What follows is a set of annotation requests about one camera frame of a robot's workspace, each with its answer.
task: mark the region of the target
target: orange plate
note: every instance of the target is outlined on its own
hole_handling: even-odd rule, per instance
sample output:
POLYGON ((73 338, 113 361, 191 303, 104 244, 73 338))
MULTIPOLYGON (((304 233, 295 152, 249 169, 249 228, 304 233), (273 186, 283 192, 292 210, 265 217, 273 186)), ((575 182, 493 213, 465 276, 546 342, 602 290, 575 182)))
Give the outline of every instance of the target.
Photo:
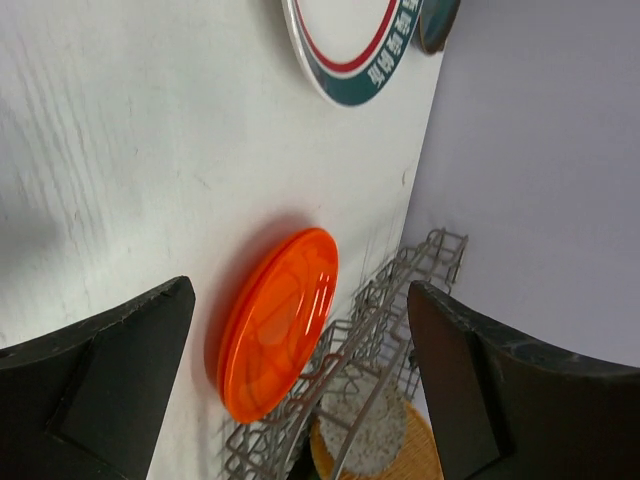
POLYGON ((238 327, 238 315, 242 311, 242 307, 244 307, 245 303, 247 303, 251 294, 256 289, 256 285, 260 282, 260 279, 263 277, 263 274, 268 270, 269 266, 273 262, 273 260, 284 252, 285 248, 289 246, 291 242, 293 242, 297 237, 304 235, 308 230, 303 230, 301 232, 297 232, 287 238, 284 242, 280 243, 276 248, 271 250, 268 255, 266 255, 262 261, 258 264, 258 266, 251 272, 249 276, 249 280, 245 282, 242 290, 240 291, 238 298, 236 299, 233 309, 231 310, 231 314, 229 315, 229 319, 227 320, 227 325, 225 326, 224 333, 222 335, 222 341, 220 342, 220 353, 218 356, 218 368, 216 371, 216 387, 218 388, 218 394, 220 395, 220 399, 223 403, 224 400, 224 373, 227 369, 227 360, 229 358, 229 349, 231 347, 231 339, 233 338, 233 334, 237 331, 238 327))
POLYGON ((254 272, 256 278, 229 319, 235 328, 229 326, 234 331, 223 367, 223 401, 240 423, 271 412, 309 361, 335 293, 336 244, 322 229, 305 230, 254 272))

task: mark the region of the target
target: gray wall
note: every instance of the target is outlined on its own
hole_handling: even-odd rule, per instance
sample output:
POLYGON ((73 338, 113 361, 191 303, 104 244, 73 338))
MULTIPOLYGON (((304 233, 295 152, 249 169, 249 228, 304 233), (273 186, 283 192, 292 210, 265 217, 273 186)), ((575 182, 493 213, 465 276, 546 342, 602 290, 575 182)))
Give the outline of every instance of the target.
POLYGON ((455 296, 640 366, 640 2, 463 4, 403 242, 468 233, 455 296))

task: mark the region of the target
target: white table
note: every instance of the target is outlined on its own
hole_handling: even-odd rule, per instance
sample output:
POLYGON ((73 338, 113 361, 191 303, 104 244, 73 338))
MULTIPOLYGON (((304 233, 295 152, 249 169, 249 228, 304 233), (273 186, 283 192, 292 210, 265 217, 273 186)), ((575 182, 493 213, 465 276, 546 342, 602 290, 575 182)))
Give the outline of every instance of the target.
POLYGON ((339 244, 348 311, 398 243, 440 62, 410 48, 377 98, 341 109, 303 77, 278 0, 0 0, 0 347, 188 275, 150 478, 220 477, 210 313, 305 224, 339 244))

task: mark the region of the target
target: dish rack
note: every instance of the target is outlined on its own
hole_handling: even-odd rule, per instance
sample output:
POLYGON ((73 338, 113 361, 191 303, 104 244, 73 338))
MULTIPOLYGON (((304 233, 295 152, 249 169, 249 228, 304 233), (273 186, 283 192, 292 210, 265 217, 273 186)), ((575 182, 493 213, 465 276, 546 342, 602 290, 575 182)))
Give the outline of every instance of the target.
POLYGON ((409 401, 420 385, 407 318, 410 283, 426 280, 450 293, 467 241, 468 237, 445 229, 432 230, 424 242, 402 248, 375 274, 356 294, 350 318, 334 320, 325 329, 305 372, 278 407, 259 422, 235 428, 226 442, 229 457, 225 470, 231 479, 285 480, 315 416, 345 429, 345 441, 330 478, 339 477, 351 442, 385 385, 395 381, 409 401), (323 395, 355 393, 330 389, 334 379, 347 375, 347 365, 352 367, 346 369, 349 378, 357 372, 358 376, 373 376, 377 382, 350 425, 319 406, 323 395))

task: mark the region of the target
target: wire basket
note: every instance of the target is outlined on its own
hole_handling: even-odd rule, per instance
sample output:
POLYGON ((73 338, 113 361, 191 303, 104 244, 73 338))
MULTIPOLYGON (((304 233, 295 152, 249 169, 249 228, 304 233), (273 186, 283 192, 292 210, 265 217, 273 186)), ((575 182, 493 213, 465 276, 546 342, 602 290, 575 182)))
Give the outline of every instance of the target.
POLYGON ((226 442, 225 470, 238 480, 285 480, 309 433, 313 415, 345 429, 346 439, 335 459, 331 479, 339 477, 351 441, 369 408, 387 383, 396 382, 411 401, 420 385, 413 361, 407 319, 407 295, 414 280, 426 280, 447 293, 456 282, 468 238, 432 230, 414 248, 401 249, 354 298, 348 320, 335 320, 324 331, 298 381, 278 407, 264 419, 238 425, 226 442), (323 411, 323 395, 332 380, 347 375, 373 376, 375 387, 355 421, 345 424, 323 411))

